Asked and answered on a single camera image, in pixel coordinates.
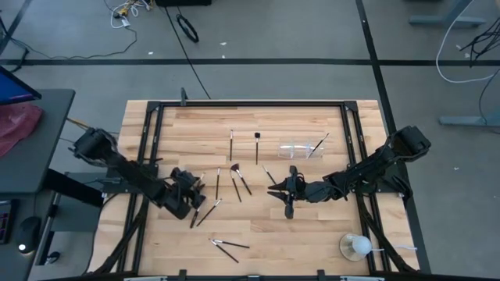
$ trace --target concrete floor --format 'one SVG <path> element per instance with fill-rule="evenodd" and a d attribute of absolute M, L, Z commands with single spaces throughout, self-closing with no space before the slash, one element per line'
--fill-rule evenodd
<path fill-rule="evenodd" d="M 416 2 L 364 0 L 379 59 L 435 59 L 444 30 L 412 27 L 412 14 L 444 12 L 452 1 Z M 110 5 L 121 4 L 108 0 Z M 7 26 L 22 2 L 3 0 Z M 355 1 L 350 0 L 218 0 L 208 7 L 183 7 L 200 42 L 181 38 L 190 58 L 220 59 L 369 59 Z M 177 12 L 170 9 L 170 15 Z M 500 16 L 493 0 L 475 1 L 466 16 L 482 16 L 487 25 Z M 138 42 L 122 55 L 108 59 L 183 59 L 164 11 L 140 10 L 130 20 Z M 443 59 L 464 60 L 456 45 L 465 45 L 486 27 L 454 30 Z M 102 0 L 32 1 L 14 37 L 47 55 L 93 55 L 120 51 L 133 40 L 127 30 L 109 25 Z M 18 59 L 9 44 L 0 59 Z M 498 52 L 487 54 L 496 59 Z M 31 53 L 29 59 L 43 59 Z M 337 65 L 205 65 L 195 66 L 213 98 L 333 98 L 380 99 L 371 66 Z M 444 67 L 453 79 L 486 76 L 494 67 Z M 500 191 L 496 173 L 500 136 L 484 129 L 443 127 L 442 115 L 476 115 L 485 82 L 449 84 L 432 66 L 383 66 L 382 74 L 397 127 L 417 125 L 433 143 L 432 151 L 408 165 L 416 207 L 433 273 L 500 278 Z M 77 92 L 70 116 L 107 130 L 120 129 L 129 99 L 178 98 L 185 87 L 190 98 L 205 98 L 189 66 L 24 66 L 17 74 L 35 88 L 72 88 Z M 500 105 L 500 81 L 484 99 L 487 112 Z M 79 129 L 68 125 L 62 136 L 77 139 Z M 52 168 L 61 172 L 91 172 L 58 144 Z M 62 260 L 61 276 L 84 271 L 91 236 L 74 237 Z"/>

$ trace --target wooden tabletop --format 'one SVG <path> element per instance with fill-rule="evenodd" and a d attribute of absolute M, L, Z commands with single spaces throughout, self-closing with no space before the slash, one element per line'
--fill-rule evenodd
<path fill-rule="evenodd" d="M 362 129 L 369 154 L 384 144 L 386 134 L 377 101 L 357 101 Z M 136 159 L 147 101 L 128 101 L 119 149 L 128 159 Z M 354 130 L 352 117 L 349 116 Z M 229 132 L 234 130 L 233 161 L 229 161 Z M 260 132 L 259 165 L 255 164 L 254 132 Z M 278 157 L 280 142 L 290 138 L 319 140 L 326 133 L 322 158 L 290 160 Z M 151 149 L 149 139 L 146 155 Z M 356 148 L 356 158 L 360 159 Z M 273 183 L 261 165 L 265 165 L 279 183 L 288 176 L 289 165 L 296 165 L 307 182 L 345 169 L 348 154 L 338 108 L 330 107 L 196 107 L 167 108 L 159 142 L 159 176 L 168 176 L 174 167 L 196 176 L 206 173 L 202 193 L 206 195 L 201 218 L 215 201 L 216 171 L 220 175 L 219 197 L 223 200 L 200 225 L 189 228 L 192 214 L 184 220 L 166 209 L 150 205 L 140 274 L 177 275 L 187 269 L 190 276 L 241 276 L 250 274 L 311 276 L 317 269 L 328 275 L 365 275 L 365 260 L 352 262 L 339 250 L 346 233 L 361 234 L 355 198 L 310 204 L 295 203 L 295 218 L 284 217 L 284 203 L 269 196 Z M 240 163 L 240 170 L 253 195 L 236 181 L 242 203 L 238 201 L 229 176 L 229 167 Z M 380 215 L 387 238 L 393 245 L 412 246 L 402 199 L 397 194 L 378 194 Z M 96 269 L 121 238 L 127 212 L 128 195 L 110 201 L 101 214 L 95 235 L 94 255 L 89 270 Z M 240 263 L 235 263 L 213 246 L 209 239 L 248 245 L 250 249 L 222 245 Z M 396 248 L 409 265 L 418 268 L 415 251 Z M 131 265 L 131 253 L 127 268 Z M 382 269 L 380 253 L 375 254 Z"/>

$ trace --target monitor screen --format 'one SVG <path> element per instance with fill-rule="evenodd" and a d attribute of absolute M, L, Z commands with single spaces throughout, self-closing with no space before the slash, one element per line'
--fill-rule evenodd
<path fill-rule="evenodd" d="M 0 105 L 41 98 L 41 95 L 9 71 L 0 67 Z"/>

